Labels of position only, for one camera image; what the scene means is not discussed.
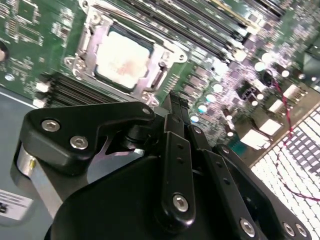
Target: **ram slot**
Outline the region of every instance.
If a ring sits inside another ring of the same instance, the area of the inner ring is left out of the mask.
[[[163,7],[164,9],[170,11],[172,14],[177,15],[178,17],[180,17],[181,19],[185,19],[186,21],[192,21],[193,20],[193,16],[196,17],[199,21],[202,21],[204,23],[206,23],[208,26],[211,26],[213,29],[215,29],[217,32],[225,35],[225,36],[232,36],[234,34],[234,32],[236,31],[235,29],[225,26],[223,24],[221,24],[220,22],[218,22],[216,19],[214,18],[209,18],[209,17],[203,17],[203,12],[199,11],[197,8],[194,8],[192,6],[188,7],[186,5],[181,4],[181,1],[176,1],[176,0],[171,0],[170,2],[172,4],[175,4],[176,6],[179,6],[183,9],[183,11],[180,11],[177,8],[173,8],[170,5],[162,2],[162,1],[157,1],[157,0],[151,0],[153,3],[157,3],[159,6]],[[208,29],[206,29],[206,27],[204,27],[201,24],[198,24],[197,21],[193,20],[193,24],[195,25],[195,27],[200,28],[203,32],[205,32],[206,34],[215,34],[214,32],[209,32]]]
[[[170,9],[170,7],[170,10],[167,7],[165,9],[161,7],[160,4],[157,6],[157,9],[184,25],[186,31],[191,30],[198,35],[205,37],[216,47],[218,47],[218,49],[224,49],[226,47],[226,44],[228,42],[226,39],[216,35],[212,31],[209,31],[203,25],[198,24],[196,21],[191,21],[191,18],[188,18],[185,15],[181,14],[181,12],[179,12],[178,10],[175,11],[175,9],[173,8]]]
[[[77,106],[117,102],[105,93],[92,89],[60,73],[50,77],[51,87],[46,107]]]
[[[240,21],[237,18],[234,18],[232,16],[229,16],[228,14],[226,14],[225,12],[221,11],[219,8],[217,8],[214,5],[211,5],[209,3],[207,3],[206,1],[198,1],[201,5],[203,5],[204,7],[207,7],[208,9],[212,9],[213,7],[215,8],[214,10],[212,10],[213,12],[215,12],[215,14],[221,18],[221,19],[225,19],[226,21],[229,21],[239,27],[245,28],[246,24],[242,21]],[[182,8],[187,7],[191,10],[193,10],[194,12],[197,12],[199,15],[203,16],[204,18],[206,18],[208,21],[214,23],[215,25],[219,25],[219,27],[221,29],[223,29],[226,32],[229,32],[230,34],[233,33],[235,30],[227,25],[224,24],[223,22],[221,22],[220,19],[217,19],[215,17],[213,17],[212,15],[210,15],[208,12],[204,11],[202,9],[202,7],[199,7],[196,3],[194,3],[193,1],[190,0],[179,0],[178,3],[176,3],[178,6],[181,6]]]
[[[159,15],[156,12],[152,12],[150,8],[144,6],[139,1],[131,1],[131,0],[123,0],[123,1],[126,2],[131,8],[135,9],[135,11],[137,11],[142,16],[146,16],[150,18],[153,22],[159,25],[165,26],[165,28],[175,33],[177,36],[181,36],[183,39],[188,40],[190,43],[192,43],[196,47],[207,51],[209,54],[219,59],[225,58],[225,53],[222,52],[218,47],[212,46],[211,44],[194,36],[193,34],[191,34],[189,31],[185,29],[181,29],[180,27],[173,26],[173,23],[169,19]]]
[[[279,21],[286,13],[285,10],[278,7],[274,3],[266,0],[244,0],[245,3],[259,10],[266,17],[270,17],[272,20]]]

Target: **bolt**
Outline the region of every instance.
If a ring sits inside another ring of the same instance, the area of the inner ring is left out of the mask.
[[[178,209],[180,212],[186,212],[189,208],[189,204],[187,200],[180,194],[176,194],[173,196],[173,205]]]
[[[151,112],[150,112],[148,109],[146,109],[146,108],[142,108],[142,111],[143,111],[145,114],[151,114]]]
[[[74,149],[84,150],[88,147],[88,140],[84,136],[73,136],[70,144]]]
[[[241,218],[240,219],[240,225],[242,230],[251,238],[253,238],[256,235],[254,227],[251,225],[251,223],[245,219]]]
[[[101,17],[97,13],[95,13],[93,15],[93,18],[91,19],[91,22],[93,24],[97,25],[97,24],[99,24],[101,22]]]
[[[42,128],[47,132],[56,132],[60,129],[60,124],[52,119],[44,120],[41,123]]]
[[[83,1],[82,2],[82,7],[84,7],[84,8],[88,7],[88,2],[87,1]]]
[[[290,236],[294,237],[294,236],[296,235],[296,234],[295,234],[295,231],[292,229],[292,227],[291,227],[288,223],[284,222],[284,223],[283,223],[283,226],[284,226],[284,230],[285,230]]]
[[[224,151],[226,154],[229,153],[229,149],[226,148],[225,146],[222,146],[221,149],[222,149],[222,151]]]
[[[194,130],[197,134],[201,134],[201,129],[198,128],[197,126],[194,127]]]
[[[307,237],[306,230],[298,223],[296,223],[295,226],[298,229],[299,233],[306,238]]]
[[[4,76],[5,80],[12,82],[15,80],[15,76],[13,76],[12,74],[8,73]]]

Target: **circuit component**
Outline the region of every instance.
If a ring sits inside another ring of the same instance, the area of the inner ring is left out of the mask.
[[[156,33],[110,18],[104,9],[114,11],[114,6],[101,4],[87,10],[76,55],[66,57],[64,63],[78,79],[128,100],[129,94],[131,99],[159,105],[155,93],[169,69],[187,61],[185,51]]]
[[[255,129],[249,119],[239,120],[234,125],[235,131],[242,143],[260,150],[270,146],[270,139],[264,133]]]
[[[290,81],[282,81],[280,84],[283,96],[287,99],[299,102],[308,92]]]
[[[273,117],[266,114],[262,108],[258,108],[254,111],[252,118],[256,127],[265,134],[273,136],[282,125],[278,123]]]
[[[208,70],[206,70],[206,69],[204,69],[204,68],[202,68],[200,66],[196,67],[194,72],[199,77],[204,78],[204,79],[208,78],[211,75],[210,71],[208,71]]]
[[[230,128],[230,126],[228,124],[224,125],[224,130],[225,130],[225,133],[228,137],[232,137],[234,135],[234,132],[232,131],[232,129]]]
[[[9,49],[3,41],[0,40],[0,62],[4,62],[9,58]]]
[[[33,98],[33,105],[38,108],[65,107],[87,104],[115,103],[120,99],[116,96],[108,97],[103,92],[94,90],[79,81],[75,81],[63,74],[42,74],[37,86],[41,91]]]
[[[287,78],[290,75],[290,72],[284,66],[281,66],[279,63],[275,63],[274,68],[277,71],[277,73],[284,78]]]

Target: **label sticker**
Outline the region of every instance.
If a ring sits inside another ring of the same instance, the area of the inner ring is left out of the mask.
[[[30,198],[0,189],[0,216],[19,221],[24,217],[32,202]]]

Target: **wire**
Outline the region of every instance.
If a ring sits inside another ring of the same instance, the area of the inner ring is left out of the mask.
[[[288,108],[288,101],[287,101],[287,98],[284,96],[284,93],[281,89],[281,87],[279,86],[278,82],[277,81],[274,81],[273,82],[273,85],[275,86],[276,90],[281,94],[281,98],[282,98],[282,102],[284,104],[284,107],[285,107],[285,116],[286,116],[286,120],[288,122],[288,125],[289,125],[289,133],[287,135],[287,140],[286,141],[283,141],[283,146],[280,147],[280,150],[279,152],[277,153],[276,155],[276,161],[275,161],[275,167],[276,167],[276,173],[277,175],[279,176],[279,179],[280,181],[282,182],[283,186],[292,194],[296,195],[297,197],[299,198],[303,198],[303,199],[309,199],[309,200],[313,200],[315,202],[320,202],[320,199],[319,198],[316,198],[316,197],[312,197],[312,196],[306,196],[306,195],[303,195],[301,192],[296,192],[296,191],[293,191],[288,185],[287,183],[285,182],[282,174],[280,173],[279,171],[279,163],[281,162],[280,161],[280,153],[282,152],[282,149],[283,148],[287,148],[287,143],[288,141],[292,138],[292,133],[293,133],[293,127],[292,127],[292,123],[291,123],[291,118],[290,118],[290,112],[289,112],[289,108]]]

